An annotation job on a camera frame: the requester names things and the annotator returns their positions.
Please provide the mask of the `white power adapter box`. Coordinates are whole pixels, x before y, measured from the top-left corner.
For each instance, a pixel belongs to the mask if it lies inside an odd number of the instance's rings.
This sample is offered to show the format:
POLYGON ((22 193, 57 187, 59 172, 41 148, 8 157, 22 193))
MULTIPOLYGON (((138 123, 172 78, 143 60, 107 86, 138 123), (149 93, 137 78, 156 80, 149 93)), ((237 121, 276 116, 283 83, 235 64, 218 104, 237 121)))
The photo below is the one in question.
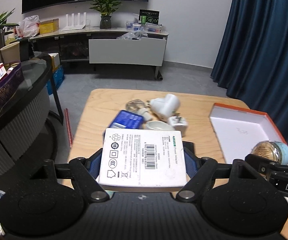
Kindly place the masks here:
POLYGON ((181 133, 107 128, 97 179, 107 190, 181 189, 187 182, 181 133))

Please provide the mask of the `toothpick jar light blue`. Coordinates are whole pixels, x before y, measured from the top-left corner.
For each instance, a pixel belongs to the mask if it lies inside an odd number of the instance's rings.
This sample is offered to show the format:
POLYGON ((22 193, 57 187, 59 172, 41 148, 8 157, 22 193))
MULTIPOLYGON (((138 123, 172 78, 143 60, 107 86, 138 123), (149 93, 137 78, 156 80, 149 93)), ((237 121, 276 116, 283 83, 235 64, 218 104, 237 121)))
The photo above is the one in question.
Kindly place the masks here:
POLYGON ((278 141, 262 141, 251 150, 251 154, 288 165, 288 146, 278 141))

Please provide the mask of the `white plug-in vaporizer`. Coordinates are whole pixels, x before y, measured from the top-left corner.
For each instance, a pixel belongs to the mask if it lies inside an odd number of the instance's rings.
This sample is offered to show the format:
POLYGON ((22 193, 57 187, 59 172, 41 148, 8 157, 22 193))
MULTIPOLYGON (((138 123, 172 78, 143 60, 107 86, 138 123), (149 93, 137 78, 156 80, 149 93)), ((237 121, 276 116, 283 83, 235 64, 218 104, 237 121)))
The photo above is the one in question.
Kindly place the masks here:
POLYGON ((164 98, 148 100, 147 103, 153 114, 164 122, 175 115, 180 107, 180 100, 174 94, 167 94, 164 98))
POLYGON ((145 124, 145 129, 153 131, 174 131, 175 129, 163 121, 148 121, 145 124))

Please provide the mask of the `blue toothpaste box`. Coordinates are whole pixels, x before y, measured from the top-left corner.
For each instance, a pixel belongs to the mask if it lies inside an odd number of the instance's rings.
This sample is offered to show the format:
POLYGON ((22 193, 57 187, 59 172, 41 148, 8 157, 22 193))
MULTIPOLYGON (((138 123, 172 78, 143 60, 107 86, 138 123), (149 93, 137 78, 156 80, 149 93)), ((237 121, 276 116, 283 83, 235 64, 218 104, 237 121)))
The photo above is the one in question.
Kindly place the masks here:
POLYGON ((143 116, 126 110, 121 110, 115 116, 108 128, 140 129, 143 123, 143 116))

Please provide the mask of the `clear glass liquid bottle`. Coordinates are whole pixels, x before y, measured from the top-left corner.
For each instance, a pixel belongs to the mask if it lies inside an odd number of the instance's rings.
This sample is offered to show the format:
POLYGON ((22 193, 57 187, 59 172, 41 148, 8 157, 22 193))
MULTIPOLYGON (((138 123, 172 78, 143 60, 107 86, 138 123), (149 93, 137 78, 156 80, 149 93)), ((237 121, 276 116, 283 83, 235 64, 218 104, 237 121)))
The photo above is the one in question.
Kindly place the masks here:
POLYGON ((152 121, 153 117, 149 113, 146 104, 140 99, 135 99, 126 103, 126 110, 143 117, 145 122, 152 121))

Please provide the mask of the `white cube charger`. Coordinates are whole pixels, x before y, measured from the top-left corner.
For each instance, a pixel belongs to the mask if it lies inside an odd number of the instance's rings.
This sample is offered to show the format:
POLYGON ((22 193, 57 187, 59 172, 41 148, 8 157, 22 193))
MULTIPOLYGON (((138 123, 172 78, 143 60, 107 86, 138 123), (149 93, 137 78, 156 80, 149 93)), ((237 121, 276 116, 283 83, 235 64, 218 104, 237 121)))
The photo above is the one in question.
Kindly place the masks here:
POLYGON ((168 118, 167 123, 172 126, 176 131, 180 131, 182 137, 186 135, 188 122, 182 116, 171 116, 168 118))

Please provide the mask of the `red wrapped stick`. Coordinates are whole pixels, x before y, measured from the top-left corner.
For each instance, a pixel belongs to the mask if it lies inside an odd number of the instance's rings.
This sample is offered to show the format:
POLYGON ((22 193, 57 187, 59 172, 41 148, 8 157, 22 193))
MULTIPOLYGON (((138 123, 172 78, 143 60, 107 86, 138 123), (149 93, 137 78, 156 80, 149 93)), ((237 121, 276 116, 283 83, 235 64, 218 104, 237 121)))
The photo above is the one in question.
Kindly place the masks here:
POLYGON ((70 121, 69 121, 69 114, 68 114, 68 109, 64 109, 64 116, 65 116, 65 122, 66 122, 66 130, 67 130, 67 138, 68 138, 68 143, 69 143, 69 147, 72 147, 73 144, 73 136, 72 136, 72 132, 71 132, 71 125, 70 125, 70 121))

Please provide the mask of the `orange-rimmed white tray box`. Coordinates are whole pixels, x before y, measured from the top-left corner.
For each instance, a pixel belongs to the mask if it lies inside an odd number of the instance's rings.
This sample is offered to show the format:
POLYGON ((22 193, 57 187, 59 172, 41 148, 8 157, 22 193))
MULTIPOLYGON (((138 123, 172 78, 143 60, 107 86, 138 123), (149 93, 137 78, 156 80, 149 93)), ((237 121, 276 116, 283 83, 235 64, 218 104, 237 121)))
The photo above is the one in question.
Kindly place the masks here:
POLYGON ((265 112, 215 103, 209 119, 227 164, 232 164, 234 159, 244 159, 260 141, 286 143, 265 112))

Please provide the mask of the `round black glass table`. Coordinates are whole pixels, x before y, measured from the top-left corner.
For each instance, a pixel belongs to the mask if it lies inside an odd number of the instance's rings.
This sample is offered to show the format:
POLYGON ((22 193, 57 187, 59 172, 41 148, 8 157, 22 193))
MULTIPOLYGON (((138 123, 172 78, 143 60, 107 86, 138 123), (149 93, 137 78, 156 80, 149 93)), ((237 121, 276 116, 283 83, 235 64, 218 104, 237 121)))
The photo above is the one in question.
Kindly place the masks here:
POLYGON ((23 81, 0 111, 0 189, 26 177, 44 159, 55 159, 58 143, 49 119, 64 115, 51 57, 36 52, 20 64, 23 81))

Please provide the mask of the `purple gift box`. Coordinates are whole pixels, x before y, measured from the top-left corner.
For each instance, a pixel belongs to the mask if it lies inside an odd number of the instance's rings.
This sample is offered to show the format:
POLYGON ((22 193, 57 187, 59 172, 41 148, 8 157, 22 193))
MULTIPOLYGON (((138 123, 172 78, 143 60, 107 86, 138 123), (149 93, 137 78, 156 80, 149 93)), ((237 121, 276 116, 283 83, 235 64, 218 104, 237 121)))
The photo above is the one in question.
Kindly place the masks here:
POLYGON ((19 85, 24 81, 21 64, 12 66, 12 70, 0 81, 0 112, 6 103, 13 97, 19 85))

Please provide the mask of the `dark blue curtain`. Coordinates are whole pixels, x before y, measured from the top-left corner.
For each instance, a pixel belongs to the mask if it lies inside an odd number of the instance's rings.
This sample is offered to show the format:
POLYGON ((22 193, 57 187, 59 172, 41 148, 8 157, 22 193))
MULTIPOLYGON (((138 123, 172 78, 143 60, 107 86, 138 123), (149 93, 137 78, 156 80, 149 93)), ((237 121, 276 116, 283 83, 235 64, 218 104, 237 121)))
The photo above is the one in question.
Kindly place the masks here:
POLYGON ((288 0, 232 0, 211 78, 267 113, 288 144, 288 0))

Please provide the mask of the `white router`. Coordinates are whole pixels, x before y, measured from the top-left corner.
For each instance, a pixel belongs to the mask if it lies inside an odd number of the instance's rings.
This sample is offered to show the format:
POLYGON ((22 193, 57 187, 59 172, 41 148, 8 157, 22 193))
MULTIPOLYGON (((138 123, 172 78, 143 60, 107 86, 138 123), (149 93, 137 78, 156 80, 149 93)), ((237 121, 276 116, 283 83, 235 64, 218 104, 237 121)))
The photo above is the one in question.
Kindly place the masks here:
POLYGON ((75 19, 75 14, 66 14, 65 15, 66 25, 61 31, 70 31, 70 30, 81 30, 84 29, 87 25, 87 13, 84 12, 83 15, 81 13, 77 13, 77 19, 75 19))

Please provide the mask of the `yellow box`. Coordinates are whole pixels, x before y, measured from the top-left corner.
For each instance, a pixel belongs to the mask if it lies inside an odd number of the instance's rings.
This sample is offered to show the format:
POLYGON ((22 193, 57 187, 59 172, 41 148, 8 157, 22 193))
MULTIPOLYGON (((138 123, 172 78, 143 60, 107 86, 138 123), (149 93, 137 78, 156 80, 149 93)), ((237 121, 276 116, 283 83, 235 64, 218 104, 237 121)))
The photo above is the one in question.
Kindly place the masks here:
POLYGON ((39 34, 53 33, 59 30, 59 19, 55 18, 52 20, 42 21, 39 24, 39 34))

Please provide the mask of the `white plastic bag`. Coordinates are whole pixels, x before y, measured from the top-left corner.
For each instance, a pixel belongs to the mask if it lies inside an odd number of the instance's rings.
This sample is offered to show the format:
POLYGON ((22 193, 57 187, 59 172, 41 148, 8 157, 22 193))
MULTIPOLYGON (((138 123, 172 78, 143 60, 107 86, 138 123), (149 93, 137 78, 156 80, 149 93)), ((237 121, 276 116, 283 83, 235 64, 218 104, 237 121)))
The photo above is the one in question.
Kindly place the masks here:
POLYGON ((40 19, 38 15, 32 15, 26 17, 19 22, 19 26, 16 28, 19 37, 34 37, 39 34, 40 19))

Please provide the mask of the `black green display box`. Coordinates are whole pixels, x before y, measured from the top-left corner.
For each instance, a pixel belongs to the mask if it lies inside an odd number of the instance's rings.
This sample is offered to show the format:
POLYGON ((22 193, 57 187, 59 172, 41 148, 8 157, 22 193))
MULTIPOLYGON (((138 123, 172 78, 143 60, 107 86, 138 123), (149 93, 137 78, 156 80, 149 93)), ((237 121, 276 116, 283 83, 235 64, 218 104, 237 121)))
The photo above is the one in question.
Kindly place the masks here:
POLYGON ((139 10, 139 21, 142 24, 150 23, 150 24, 158 25, 159 24, 159 14, 160 14, 160 11, 140 9, 139 10))

